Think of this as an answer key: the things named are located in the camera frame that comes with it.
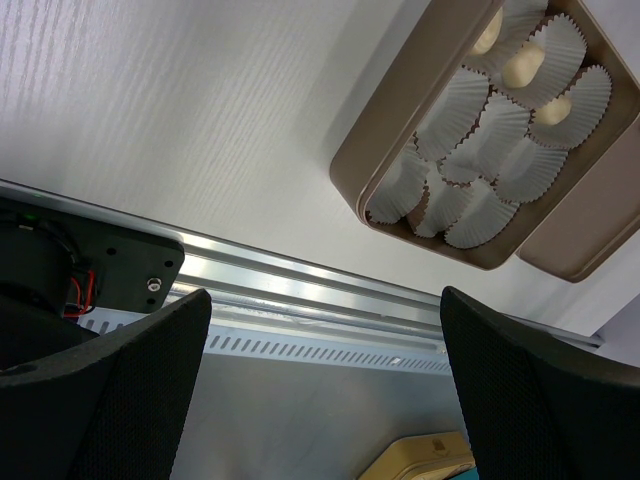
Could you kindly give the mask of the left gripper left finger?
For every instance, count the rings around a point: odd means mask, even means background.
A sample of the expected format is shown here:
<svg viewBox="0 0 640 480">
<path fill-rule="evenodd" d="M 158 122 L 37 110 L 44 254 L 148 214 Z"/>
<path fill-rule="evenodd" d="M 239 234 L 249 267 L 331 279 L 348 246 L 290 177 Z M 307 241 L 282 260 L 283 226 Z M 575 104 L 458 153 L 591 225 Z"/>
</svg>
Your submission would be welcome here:
<svg viewBox="0 0 640 480">
<path fill-rule="evenodd" d="M 1 374 L 4 479 L 167 479 L 211 319 L 203 289 Z"/>
</svg>

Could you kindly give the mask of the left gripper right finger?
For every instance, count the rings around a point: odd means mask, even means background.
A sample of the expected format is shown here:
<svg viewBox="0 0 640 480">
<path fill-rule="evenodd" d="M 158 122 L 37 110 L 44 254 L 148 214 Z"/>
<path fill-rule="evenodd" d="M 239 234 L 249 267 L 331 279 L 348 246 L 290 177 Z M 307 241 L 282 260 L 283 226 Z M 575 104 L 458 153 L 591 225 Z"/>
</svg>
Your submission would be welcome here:
<svg viewBox="0 0 640 480">
<path fill-rule="evenodd" d="M 638 368 L 454 287 L 442 292 L 440 319 L 480 478 L 638 478 Z"/>
</svg>

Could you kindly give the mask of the white oval chocolate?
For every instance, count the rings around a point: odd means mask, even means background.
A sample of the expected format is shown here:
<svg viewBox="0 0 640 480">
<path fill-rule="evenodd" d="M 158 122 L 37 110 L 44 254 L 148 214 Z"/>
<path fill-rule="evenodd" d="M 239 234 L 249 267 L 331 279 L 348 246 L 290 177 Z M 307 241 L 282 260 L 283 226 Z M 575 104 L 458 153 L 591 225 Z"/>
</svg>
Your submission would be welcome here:
<svg viewBox="0 0 640 480">
<path fill-rule="evenodd" d="M 503 8 L 500 7 L 469 50 L 468 54 L 470 56 L 484 55 L 493 47 L 500 35 L 503 18 Z"/>
</svg>

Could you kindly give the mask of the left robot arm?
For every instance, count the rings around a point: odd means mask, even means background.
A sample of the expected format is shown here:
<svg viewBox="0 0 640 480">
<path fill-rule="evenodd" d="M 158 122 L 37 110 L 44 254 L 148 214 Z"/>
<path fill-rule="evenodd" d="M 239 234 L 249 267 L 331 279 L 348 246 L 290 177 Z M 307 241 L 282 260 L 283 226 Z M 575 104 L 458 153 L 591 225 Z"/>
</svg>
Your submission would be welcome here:
<svg viewBox="0 0 640 480">
<path fill-rule="evenodd" d="M 63 316 L 72 258 L 1 235 L 1 475 L 166 479 L 212 314 L 198 289 L 114 332 Z M 483 479 L 635 479 L 639 371 L 511 320 L 462 291 L 439 315 Z"/>
</svg>

